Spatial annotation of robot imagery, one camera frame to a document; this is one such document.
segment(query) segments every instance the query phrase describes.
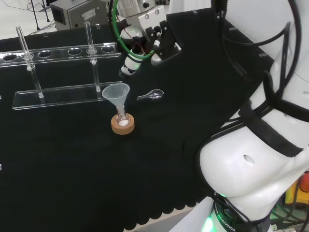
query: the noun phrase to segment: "black tablecloth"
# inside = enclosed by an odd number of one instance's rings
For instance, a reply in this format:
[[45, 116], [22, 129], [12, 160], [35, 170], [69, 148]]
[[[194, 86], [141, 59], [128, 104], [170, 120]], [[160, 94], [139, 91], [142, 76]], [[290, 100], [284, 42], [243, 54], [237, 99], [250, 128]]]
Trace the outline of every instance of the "black tablecloth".
[[[126, 111], [136, 122], [128, 136], [112, 132], [116, 110], [107, 101], [12, 110], [14, 93], [33, 89], [31, 77], [25, 67], [0, 70], [1, 231], [120, 232], [205, 197], [192, 163], [196, 149], [253, 93], [271, 60], [258, 48], [228, 46], [253, 79], [246, 83], [223, 56], [211, 9], [173, 14], [169, 23], [181, 55], [142, 64], [123, 79], [131, 87]], [[95, 43], [112, 41], [108, 27], [93, 35]], [[76, 29], [27, 42], [30, 49], [78, 45], [86, 36]], [[1, 51], [19, 49], [17, 38], [0, 42]], [[124, 58], [99, 60], [100, 81], [121, 80]], [[37, 73], [42, 88], [93, 82], [89, 61], [40, 64]], [[152, 89], [164, 97], [136, 101]]]

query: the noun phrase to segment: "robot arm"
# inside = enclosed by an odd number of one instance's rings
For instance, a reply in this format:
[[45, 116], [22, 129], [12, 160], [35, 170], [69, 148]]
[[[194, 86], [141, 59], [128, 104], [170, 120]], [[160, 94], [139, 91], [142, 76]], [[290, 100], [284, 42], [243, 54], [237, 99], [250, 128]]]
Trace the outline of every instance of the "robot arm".
[[247, 222], [243, 228], [272, 231], [271, 209], [309, 167], [309, 2], [289, 3], [295, 23], [264, 84], [238, 120], [210, 138], [199, 154], [203, 177], [221, 195], [211, 214], [219, 232], [240, 230], [241, 220], [236, 223], [231, 215]]
[[131, 46], [126, 51], [128, 55], [121, 74], [133, 75], [147, 57], [152, 56], [152, 64], [156, 65], [181, 51], [167, 23], [163, 5], [156, 5], [155, 0], [115, 0], [113, 7], [115, 6], [130, 25], [117, 37], [124, 50], [126, 48], [121, 41], [125, 46]]

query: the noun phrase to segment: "black cable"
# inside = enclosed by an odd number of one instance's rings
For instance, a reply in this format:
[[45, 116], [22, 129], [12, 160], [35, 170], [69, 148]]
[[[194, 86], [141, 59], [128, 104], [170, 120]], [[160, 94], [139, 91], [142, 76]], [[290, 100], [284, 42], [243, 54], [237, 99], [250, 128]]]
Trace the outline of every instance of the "black cable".
[[[296, 65], [297, 65], [297, 62], [298, 62], [298, 59], [299, 59], [299, 53], [300, 53], [300, 45], [301, 45], [301, 23], [300, 23], [300, 15], [299, 15], [299, 11], [298, 11], [298, 8], [297, 8], [297, 5], [295, 3], [295, 0], [288, 0], [289, 3], [290, 3], [290, 6], [291, 6], [291, 9], [292, 9], [292, 12], [293, 12], [293, 15], [294, 15], [294, 18], [295, 18], [295, 29], [296, 29], [296, 44], [295, 44], [295, 54], [294, 54], [294, 58], [293, 58], [293, 61], [292, 61], [292, 65], [291, 65], [291, 69], [287, 75], [287, 77], [285, 78], [285, 72], [281, 72], [281, 80], [282, 80], [282, 77], [284, 78], [285, 82], [284, 84], [281, 86], [284, 86], [286, 87], [286, 85], [288, 84], [288, 82], [290, 81], [291, 77], [293, 76], [293, 73], [295, 71], [295, 68], [296, 68]], [[220, 20], [221, 20], [221, 26], [224, 28], [224, 20], [225, 20], [225, 14], [223, 15], [223, 17], [220, 16]], [[286, 49], [286, 45], [288, 44], [288, 37], [289, 37], [289, 33], [287, 32], [287, 28], [290, 27], [290, 24], [288, 23], [285, 27], [285, 30], [284, 32], [284, 35], [285, 35], [285, 42], [283, 43], [283, 53], [287, 52], [287, 49]], [[223, 32], [224, 32], [224, 29], [221, 28], [221, 44], [223, 44], [222, 40], [223, 40]], [[282, 66], [286, 67], [286, 54], [283, 54], [282, 55]], [[266, 115], [267, 113], [269, 113], [272, 108], [271, 107], [268, 107], [268, 103], [267, 101], [264, 101], [259, 107], [257, 107], [256, 109], [259, 113], [260, 113], [260, 117], [263, 117], [264, 115]], [[214, 141], [215, 139], [217, 138], [220, 138], [220, 137], [223, 137], [229, 133], [232, 133], [236, 130], [239, 130], [241, 128], [244, 127], [244, 124], [241, 122], [241, 121], [238, 121], [238, 118], [234, 118], [232, 119], [234, 122], [225, 126], [225, 127], [222, 127], [220, 128], [219, 132], [217, 134], [215, 134], [214, 136], [212, 136], [211, 138], [206, 138], [202, 145], [200, 146], [200, 149], [196, 152], [196, 166], [197, 166], [197, 170], [199, 170], [199, 174], [201, 176], [201, 179], [204, 180], [204, 182], [206, 182], [204, 176], [203, 176], [203, 173], [202, 173], [202, 170], [201, 170], [201, 166], [200, 166], [200, 160], [199, 160], [199, 155], [200, 155], [200, 150], [201, 148], [203, 148], [206, 144]], [[243, 215], [240, 211], [238, 211], [237, 208], [235, 208], [232, 204], [228, 207], [229, 209], [231, 209], [232, 211], [237, 211], [238, 213], [240, 213], [241, 215]], [[285, 217], [283, 218], [283, 221], [284, 220], [287, 220], [290, 215], [293, 213], [293, 210], [294, 208], [292, 207], [290, 213]]]
[[[286, 214], [289, 213], [289, 211], [287, 211], [287, 210], [286, 210], [285, 208], [283, 208], [282, 206], [280, 206], [280, 205], [278, 205], [278, 204], [276, 204], [276, 206], [277, 206], [278, 208], [280, 208], [280, 209], [281, 209], [283, 212], [285, 212]], [[297, 220], [297, 221], [305, 222], [305, 220], [303, 220], [303, 219], [301, 219], [301, 218], [298, 218], [298, 217], [294, 216], [293, 214], [291, 214], [290, 217], [293, 218], [293, 219], [295, 219], [295, 220]]]
[[302, 228], [300, 229], [300, 231], [299, 231], [299, 232], [303, 232], [303, 231], [305, 230], [305, 228], [306, 228], [306, 226], [307, 226], [308, 222], [309, 222], [309, 210], [308, 210], [308, 212], [307, 212], [307, 216], [306, 216], [306, 219], [305, 219], [304, 225], [302, 226]]
[[298, 194], [298, 189], [299, 189], [300, 181], [301, 181], [302, 178], [303, 178], [303, 176], [301, 176], [297, 180], [297, 184], [296, 184], [296, 188], [295, 188], [295, 193], [294, 193], [294, 198], [293, 198], [293, 205], [292, 205], [291, 211], [288, 212], [288, 214], [285, 217], [281, 218], [279, 221], [287, 221], [288, 218], [291, 217], [291, 215], [293, 214], [293, 211], [295, 209], [296, 202], [297, 202], [297, 194]]
[[37, 4], [35, 4], [33, 7], [30, 7], [30, 8], [29, 8], [28, 6], [29, 6], [30, 4], [31, 4], [31, 2], [29, 2], [29, 3], [27, 4], [27, 10], [28, 10], [28, 11], [31, 11], [31, 12], [34, 11], [34, 9], [35, 9], [34, 7], [37, 6], [37, 5], [41, 5], [41, 6], [43, 7], [43, 5], [42, 5], [41, 3], [37, 3]]
[[229, 206], [227, 203], [225, 203], [225, 202], [223, 202], [223, 201], [221, 201], [219, 198], [218, 198], [218, 196], [217, 196], [217, 194], [216, 195], [214, 195], [214, 194], [212, 194], [212, 193], [210, 193], [209, 191], [208, 191], [208, 189], [204, 189], [204, 191], [207, 193], [207, 195], [209, 196], [209, 197], [211, 197], [215, 202], [217, 202], [218, 204], [220, 204], [220, 205], [224, 205], [226, 208], [231, 208], [231, 206]]
[[3, 2], [6, 6], [8, 6], [8, 7], [20, 9], [20, 10], [23, 10], [23, 11], [27, 11], [27, 9], [23, 9], [23, 8], [19, 8], [19, 7], [14, 7], [14, 6], [9, 6], [8, 4], [6, 4], [6, 2], [5, 2], [4, 0], [2, 0], [2, 2]]
[[[275, 215], [276, 217], [278, 217], [278, 218], [273, 219], [273, 221], [274, 221], [275, 223], [277, 223], [278, 221], [281, 221], [281, 220], [283, 219], [283, 217], [280, 216], [279, 214], [277, 214], [276, 212], [271, 211], [271, 213], [272, 213], [273, 215]], [[291, 220], [291, 219], [285, 219], [284, 221], [302, 223], [301, 221], [295, 221], [295, 220]]]
[[282, 58], [281, 58], [281, 70], [280, 70], [280, 86], [277, 92], [278, 98], [282, 98], [283, 91], [285, 88], [285, 72], [286, 72], [286, 64], [287, 64], [287, 57], [288, 57], [288, 48], [289, 48], [289, 40], [290, 40], [290, 26], [291, 23], [287, 23], [285, 26], [284, 31], [284, 38], [283, 38], [283, 48], [282, 48]]
[[221, 48], [223, 50], [223, 53], [224, 53], [224, 56], [226, 57], [227, 61], [230, 63], [230, 65], [232, 66], [232, 68], [234, 69], [234, 71], [242, 76], [244, 79], [246, 78], [245, 77], [245, 71], [244, 70], [241, 70], [241, 67], [240, 65], [237, 65], [237, 63], [235, 63], [232, 58], [229, 56], [228, 52], [227, 52], [227, 49], [225, 47], [225, 44], [224, 44], [224, 31], [225, 31], [225, 16], [226, 16], [226, 12], [223, 13], [223, 15], [220, 15], [220, 24], [221, 24], [221, 31], [220, 31], [220, 43], [221, 43]]
[[47, 25], [47, 26], [43, 27], [43, 28], [42, 28], [42, 29], [40, 29], [40, 30], [36, 30], [36, 31], [34, 31], [34, 32], [30, 33], [29, 35], [36, 34], [36, 33], [38, 33], [38, 32], [39, 32], [39, 31], [41, 31], [41, 30], [45, 30], [45, 29], [47, 29], [47, 28], [49, 28], [49, 27], [53, 26], [53, 25], [55, 24], [55, 23], [53, 23], [53, 21], [54, 21], [54, 19], [51, 21], [51, 23], [50, 23], [49, 25]]
[[239, 42], [236, 42], [236, 41], [233, 41], [227, 37], [224, 36], [224, 40], [231, 43], [231, 44], [236, 44], [236, 45], [240, 45], [240, 46], [246, 46], [246, 47], [259, 47], [259, 46], [263, 46], [265, 44], [269, 44], [271, 42], [274, 42], [275, 40], [277, 40], [278, 38], [280, 38], [282, 35], [283, 35], [283, 32], [284, 30], [282, 30], [279, 34], [275, 35], [274, 37], [268, 39], [268, 40], [265, 40], [265, 41], [262, 41], [262, 42], [259, 42], [259, 43], [239, 43]]
[[[299, 60], [300, 47], [301, 47], [302, 29], [301, 29], [301, 19], [300, 19], [299, 10], [298, 10], [298, 7], [297, 7], [295, 0], [288, 0], [288, 1], [289, 1], [289, 4], [290, 4], [292, 13], [293, 13], [294, 22], [295, 22], [295, 30], [296, 30], [295, 53], [294, 53], [294, 58], [293, 58], [293, 61], [292, 61], [290, 71], [289, 71], [289, 73], [286, 77], [283, 76], [283, 74], [285, 74], [286, 58], [282, 59], [282, 61], [284, 61], [284, 63], [281, 63], [281, 71], [284, 69], [284, 72], [283, 73], [281, 72], [281, 78], [280, 78], [281, 85], [280, 85], [280, 88], [278, 89], [278, 91], [276, 93], [277, 98], [282, 97], [283, 92], [284, 92], [284, 88], [288, 85], [288, 83], [290, 82], [290, 80], [291, 80], [291, 78], [292, 78], [292, 76], [295, 72], [295, 69], [296, 69], [296, 66], [297, 66], [297, 63], [298, 63], [298, 60]], [[287, 23], [285, 29], [283, 30], [283, 34], [285, 35], [286, 41], [288, 41], [287, 36], [289, 36], [289, 31], [287, 31], [287, 27], [289, 27], [289, 26], [290, 26], [290, 23]], [[283, 43], [282, 58], [283, 58], [283, 56], [287, 56], [287, 52], [288, 52], [288, 43], [287, 44]], [[268, 106], [267, 101], [264, 101], [262, 103], [262, 105], [260, 105], [259, 108], [260, 108], [260, 110], [262, 110], [262, 112], [264, 112], [264, 115], [268, 114], [272, 110], [271, 107], [267, 108], [267, 106]], [[228, 120], [228, 122], [234, 122], [234, 121], [238, 121], [238, 120], [240, 120], [240, 117], [230, 119], [230, 120]]]

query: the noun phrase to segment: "gray equipment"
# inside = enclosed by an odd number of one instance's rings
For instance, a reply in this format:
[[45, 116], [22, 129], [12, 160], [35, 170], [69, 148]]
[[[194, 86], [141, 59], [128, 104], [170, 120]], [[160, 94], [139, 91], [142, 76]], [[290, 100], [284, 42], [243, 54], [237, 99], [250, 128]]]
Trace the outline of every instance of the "gray equipment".
[[58, 0], [50, 4], [57, 30], [108, 24], [106, 3], [102, 0]]

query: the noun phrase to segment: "white wall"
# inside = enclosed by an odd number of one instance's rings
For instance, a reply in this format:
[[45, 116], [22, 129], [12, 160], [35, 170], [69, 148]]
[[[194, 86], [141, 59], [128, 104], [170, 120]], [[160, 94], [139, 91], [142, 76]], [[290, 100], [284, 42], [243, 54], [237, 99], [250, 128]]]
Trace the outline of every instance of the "white wall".
[[[190, 11], [211, 6], [211, 0], [171, 0], [170, 12]], [[253, 42], [278, 34], [293, 15], [288, 0], [229, 0], [227, 20]], [[282, 47], [282, 38], [261, 48], [275, 58]]]

